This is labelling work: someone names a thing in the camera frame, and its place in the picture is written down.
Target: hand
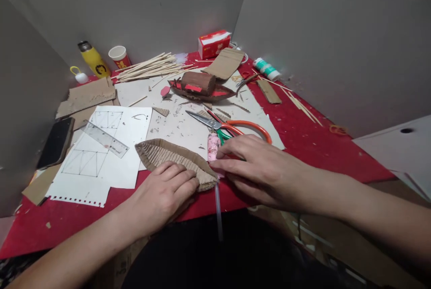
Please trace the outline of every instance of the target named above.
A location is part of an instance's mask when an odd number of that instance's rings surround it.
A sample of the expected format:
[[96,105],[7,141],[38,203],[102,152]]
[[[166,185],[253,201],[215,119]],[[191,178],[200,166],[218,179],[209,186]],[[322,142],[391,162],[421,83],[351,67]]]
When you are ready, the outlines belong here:
[[[222,159],[234,154],[246,161]],[[340,180],[346,176],[305,164],[254,135],[228,140],[210,163],[226,171],[235,186],[260,203],[280,210],[330,215]]]
[[193,202],[198,186],[194,171],[171,161],[162,163],[118,207],[123,227],[133,240],[157,232]]

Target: bundle of wooden sticks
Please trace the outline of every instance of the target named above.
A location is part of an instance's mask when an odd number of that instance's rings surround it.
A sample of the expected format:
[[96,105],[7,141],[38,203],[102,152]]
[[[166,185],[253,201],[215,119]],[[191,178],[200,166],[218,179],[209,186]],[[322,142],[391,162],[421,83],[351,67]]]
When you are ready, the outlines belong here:
[[180,74],[187,70],[194,69],[193,64],[182,66],[176,63],[176,57],[171,52],[159,54],[150,60],[134,64],[132,66],[120,69],[122,71],[118,76],[118,82],[134,81],[139,79],[148,79],[155,76],[164,76],[168,74]]

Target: clear plastic ruler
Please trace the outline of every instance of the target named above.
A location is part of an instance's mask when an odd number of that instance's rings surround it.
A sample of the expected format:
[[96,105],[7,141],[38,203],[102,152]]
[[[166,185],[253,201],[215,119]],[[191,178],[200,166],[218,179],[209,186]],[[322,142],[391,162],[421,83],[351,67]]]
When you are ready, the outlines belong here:
[[118,139],[109,135],[107,132],[88,120],[85,120],[84,122],[86,125],[81,127],[81,130],[83,130],[84,133],[99,142],[104,148],[108,149],[119,158],[122,158],[124,154],[126,154],[129,149],[127,145],[121,143]]

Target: red tissue box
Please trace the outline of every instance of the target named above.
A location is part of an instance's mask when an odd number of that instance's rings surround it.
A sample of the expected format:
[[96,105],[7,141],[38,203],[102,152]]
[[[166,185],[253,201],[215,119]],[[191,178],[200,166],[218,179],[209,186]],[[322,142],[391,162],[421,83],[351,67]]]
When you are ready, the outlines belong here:
[[199,37],[198,52],[202,60],[216,57],[222,49],[229,47],[230,34],[221,30]]

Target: red table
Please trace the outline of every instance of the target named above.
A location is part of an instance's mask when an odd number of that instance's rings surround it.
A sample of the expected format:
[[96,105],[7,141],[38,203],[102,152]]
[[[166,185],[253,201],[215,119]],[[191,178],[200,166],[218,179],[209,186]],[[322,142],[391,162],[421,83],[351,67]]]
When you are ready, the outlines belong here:
[[[195,62],[195,59],[200,59],[198,53],[190,53],[186,64],[192,63],[199,67],[210,64],[210,62]],[[251,64],[252,61],[249,60],[241,65],[240,73],[251,72]],[[250,83],[249,87],[265,113],[269,114],[286,147],[286,152],[309,165],[347,174],[363,183],[394,178],[393,174],[354,144],[349,136],[330,133],[331,122],[306,102],[302,101],[324,127],[314,124],[298,110],[280,88],[274,89],[283,103],[269,104],[255,83]],[[149,171],[138,173],[136,187],[141,185],[148,174]],[[0,249],[0,259],[49,249],[60,244],[117,207],[134,191],[134,189],[111,188],[104,208],[54,200],[47,200],[37,207],[23,197],[22,206],[17,211],[8,237]],[[220,201],[222,212],[255,204],[250,198],[238,193],[226,181],[220,185]],[[215,212],[214,190],[207,191],[198,195],[197,200],[180,216],[179,220],[197,218]]]

